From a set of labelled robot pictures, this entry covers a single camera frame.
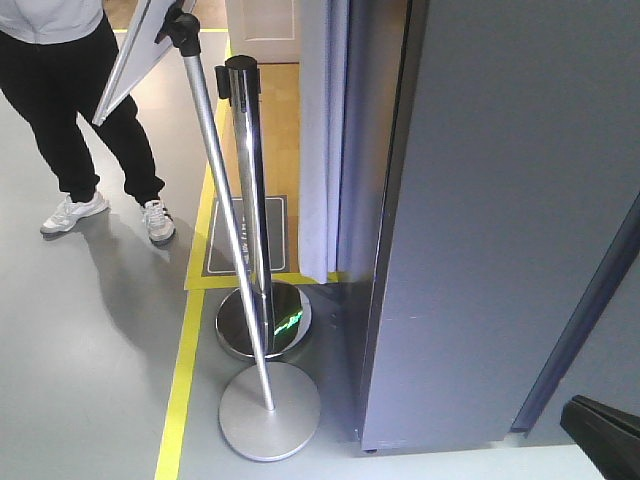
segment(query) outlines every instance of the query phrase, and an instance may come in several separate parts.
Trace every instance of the stanchion post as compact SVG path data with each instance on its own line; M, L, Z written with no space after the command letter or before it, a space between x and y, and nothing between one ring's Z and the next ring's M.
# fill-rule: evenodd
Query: stanchion post
M169 9L161 29L161 33L171 37L173 45L180 49L184 58L218 201L228 227L256 361L225 389L220 400L220 427L229 445L239 454L256 461L273 462L290 457L311 440L320 421L320 396L313 380L297 367L275 362L267 371L249 274L242 255L229 182L200 61L198 31L197 18L183 13L179 2ZM278 394L277 409L272 397L272 384ZM256 401L260 394L264 404Z
M309 299L296 286L273 282L267 228L262 136L260 131L260 73L257 61L236 55L216 67L218 95L229 99L233 116L249 265L262 326L267 358L275 358L300 344L311 326ZM232 355L251 359L247 332L242 328L242 307L235 291L222 303L216 334Z
M240 235L238 225L233 212L233 203L231 198L231 190L229 188L229 180L222 158L222 150L220 148L220 140L213 117L213 109L211 108L211 99L207 90L204 70L200 60L200 41L198 32L200 31L200 22L189 13L184 13L182 9L174 5L167 12L165 22L161 32L171 38L175 47L180 50L183 57L184 65L189 78L193 100L200 122L200 129L204 139L207 157L213 173L213 180L216 187L218 201L222 207L223 215L227 224L229 233L229 243L233 255L233 264L238 275L240 283L240 293L245 311L246 324L251 338L251 346L253 348L256 366L258 368L260 383L262 385L262 393L264 397L264 405L267 410L274 410L275 405L269 383L269 374L264 355L261 335L258 331L258 320L254 305L253 294L251 291L251 283L249 275L242 256L242 245L240 243Z
M274 310L262 135L260 132L260 74L258 62L246 55L227 59L216 67L218 94L231 102L244 217L249 243L251 279L258 300L266 353L274 350Z

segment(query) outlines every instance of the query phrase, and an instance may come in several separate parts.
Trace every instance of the gray wall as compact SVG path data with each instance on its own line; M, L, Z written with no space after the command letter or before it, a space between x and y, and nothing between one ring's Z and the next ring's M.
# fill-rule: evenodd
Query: gray wall
M386 193L365 449L501 440L640 185L640 4L430 3Z

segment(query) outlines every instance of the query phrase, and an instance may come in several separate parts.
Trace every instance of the round metal base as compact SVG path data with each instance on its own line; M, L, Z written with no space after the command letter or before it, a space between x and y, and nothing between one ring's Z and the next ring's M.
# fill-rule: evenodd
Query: round metal base
M300 451L320 421L320 396L313 380L287 363L268 363L276 409L269 411L256 366L235 377L220 401L220 426L229 445L258 462L283 460Z
M296 286L273 282L274 348L266 358L281 356L298 345L311 327L311 304ZM220 345L236 358L253 360L251 338L242 305L240 289L225 298L216 317Z

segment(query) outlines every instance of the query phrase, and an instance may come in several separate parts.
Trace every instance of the white door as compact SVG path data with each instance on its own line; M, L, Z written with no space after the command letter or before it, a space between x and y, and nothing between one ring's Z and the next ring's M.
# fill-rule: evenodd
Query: white door
M300 61L298 0L226 0L229 40L234 55L259 63Z

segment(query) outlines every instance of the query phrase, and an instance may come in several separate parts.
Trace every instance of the sneaker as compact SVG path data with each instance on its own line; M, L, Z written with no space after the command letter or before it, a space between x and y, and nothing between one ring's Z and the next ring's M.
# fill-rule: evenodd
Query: sneaker
M40 233L45 237L55 237L68 232L84 217L90 217L109 208L109 202L100 192L96 192L89 202L73 202L71 196L58 205L56 211L40 227Z
M162 200L149 200L141 207L142 221L147 227L149 240L154 245L165 245L171 241L176 227Z

